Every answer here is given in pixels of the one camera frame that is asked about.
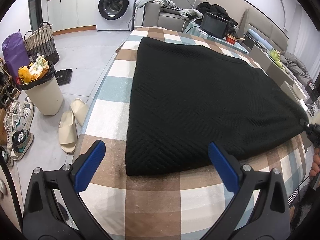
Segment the person's right hand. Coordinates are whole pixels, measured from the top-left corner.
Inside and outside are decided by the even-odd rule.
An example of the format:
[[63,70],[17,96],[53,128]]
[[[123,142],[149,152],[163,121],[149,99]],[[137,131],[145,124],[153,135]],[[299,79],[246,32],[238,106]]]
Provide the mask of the person's right hand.
[[315,148],[313,155],[313,162],[311,164],[311,170],[309,172],[309,178],[314,178],[317,174],[319,174],[320,169],[320,157],[319,157],[319,148]]

